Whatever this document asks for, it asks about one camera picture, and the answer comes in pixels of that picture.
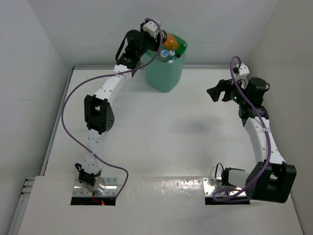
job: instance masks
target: white tabletop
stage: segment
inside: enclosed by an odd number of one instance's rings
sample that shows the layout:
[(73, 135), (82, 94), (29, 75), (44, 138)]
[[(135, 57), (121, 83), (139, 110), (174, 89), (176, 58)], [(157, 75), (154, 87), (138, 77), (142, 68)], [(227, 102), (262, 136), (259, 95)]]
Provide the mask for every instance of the white tabletop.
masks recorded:
[[(110, 70), (75, 70), (71, 91), (80, 82)], [(37, 177), (20, 235), (110, 234), (302, 234), (291, 198), (285, 204), (206, 206), (202, 176), (218, 162), (251, 171), (250, 139), (234, 102), (214, 103), (206, 89), (228, 79), (228, 70), (186, 69), (177, 86), (161, 93), (145, 82), (144, 71), (124, 85), (112, 104), (115, 124), (99, 155), (125, 167), (130, 179), (115, 207), (70, 206), (85, 150), (59, 123), (45, 176)], [(87, 143), (84, 97), (105, 79), (81, 87), (69, 101), (65, 122)], [(123, 171), (103, 168), (125, 179)]]

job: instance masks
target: white wall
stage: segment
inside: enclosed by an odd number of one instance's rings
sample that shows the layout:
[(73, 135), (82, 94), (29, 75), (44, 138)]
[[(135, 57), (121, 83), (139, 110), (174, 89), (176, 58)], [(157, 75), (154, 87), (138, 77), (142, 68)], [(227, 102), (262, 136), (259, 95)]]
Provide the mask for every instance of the white wall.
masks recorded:
[(67, 64), (114, 64), (127, 31), (146, 17), (184, 38), (188, 64), (250, 56), (277, 0), (28, 0)]
[(0, 235), (40, 173), (68, 73), (27, 1), (0, 1)]
[(313, 234), (312, 12), (312, 0), (279, 0), (250, 70), (270, 83), (265, 106), (281, 153), (297, 169), (292, 197), (305, 234)]

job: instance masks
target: green container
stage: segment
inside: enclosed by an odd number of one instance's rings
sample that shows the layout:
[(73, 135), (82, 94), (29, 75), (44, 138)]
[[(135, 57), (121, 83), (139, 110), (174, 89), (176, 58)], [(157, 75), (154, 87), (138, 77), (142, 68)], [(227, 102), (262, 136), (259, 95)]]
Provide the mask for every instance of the green container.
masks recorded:
[[(172, 35), (176, 38), (176, 41), (179, 43), (179, 45), (182, 45), (183, 43), (187, 45), (183, 39), (174, 34)], [(159, 91), (171, 91), (180, 79), (185, 60), (186, 49), (187, 47), (179, 48), (177, 50), (177, 52), (180, 52), (180, 58), (178, 58), (178, 60), (173, 63), (164, 63), (162, 61), (154, 60), (150, 65), (145, 67), (147, 83)], [(142, 56), (142, 62), (144, 64), (149, 62), (153, 56), (154, 52), (148, 51)]]

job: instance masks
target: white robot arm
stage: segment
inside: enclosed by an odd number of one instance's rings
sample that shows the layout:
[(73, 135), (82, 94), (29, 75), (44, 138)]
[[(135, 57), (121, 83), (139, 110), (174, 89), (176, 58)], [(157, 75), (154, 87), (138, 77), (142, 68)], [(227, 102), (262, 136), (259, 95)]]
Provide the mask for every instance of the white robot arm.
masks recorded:
[[(265, 131), (267, 131), (271, 145), (270, 162), (254, 186), (246, 190), (246, 195), (248, 199), (284, 203), (288, 198), (296, 177), (296, 169), (293, 165), (288, 165), (281, 156), (269, 130), (269, 116), (266, 108), (262, 106), (263, 95), (269, 90), (269, 84), (257, 77), (247, 81), (246, 77), (249, 74), (249, 69), (245, 64), (241, 64), (240, 67), (237, 65), (234, 68), (234, 73), (240, 89), (256, 107), (266, 126), (266, 130), (263, 128), (254, 110), (241, 97), (232, 79), (220, 80), (216, 87), (207, 90), (214, 102), (218, 101), (221, 92), (225, 92), (222, 101), (233, 100), (239, 104), (239, 117), (250, 136), (256, 160), (256, 166), (251, 173), (247, 173), (242, 169), (225, 168), (222, 172), (222, 186), (228, 189), (244, 188), (260, 172), (268, 157), (268, 143), (265, 135)], [(241, 87), (242, 80), (247, 83), (245, 88)]]
[[(167, 39), (167, 33), (161, 32), (162, 43)], [(119, 54), (127, 40), (125, 53)], [(160, 36), (157, 25), (146, 20), (141, 24), (140, 31), (127, 32), (116, 54), (116, 65), (113, 73), (94, 95), (87, 95), (84, 100), (85, 121), (88, 128), (88, 148), (92, 153), (86, 153), (82, 164), (75, 164), (79, 171), (79, 180), (94, 185), (95, 177), (100, 175), (102, 164), (93, 156), (102, 151), (102, 139), (114, 124), (114, 114), (111, 105), (123, 85), (135, 74), (135, 68), (141, 56), (148, 50), (157, 51), (160, 45)]]

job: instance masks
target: red wire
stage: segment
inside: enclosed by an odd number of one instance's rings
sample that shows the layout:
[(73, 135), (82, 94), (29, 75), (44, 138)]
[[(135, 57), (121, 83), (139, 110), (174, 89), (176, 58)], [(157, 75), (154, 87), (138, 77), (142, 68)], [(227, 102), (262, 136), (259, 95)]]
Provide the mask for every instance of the red wire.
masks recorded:
[(105, 205), (105, 204), (104, 204), (104, 201), (97, 201), (97, 200), (95, 199), (95, 197), (94, 197), (94, 194), (92, 195), (92, 200), (93, 200), (95, 203), (97, 203), (98, 205), (100, 205), (99, 203), (101, 203), (102, 206)]
[(99, 205), (99, 202), (94, 198), (94, 195), (92, 196), (92, 200)]

